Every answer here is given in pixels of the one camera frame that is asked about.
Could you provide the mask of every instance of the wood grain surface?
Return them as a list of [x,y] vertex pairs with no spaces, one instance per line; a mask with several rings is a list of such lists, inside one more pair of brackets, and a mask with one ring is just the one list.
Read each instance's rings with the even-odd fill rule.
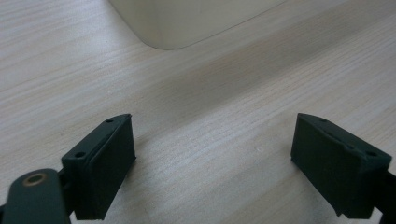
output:
[[396,1],[289,0],[171,51],[106,0],[0,2],[0,203],[131,113],[132,171],[105,221],[73,223],[378,223],[338,217],[290,161],[299,112],[396,156]]

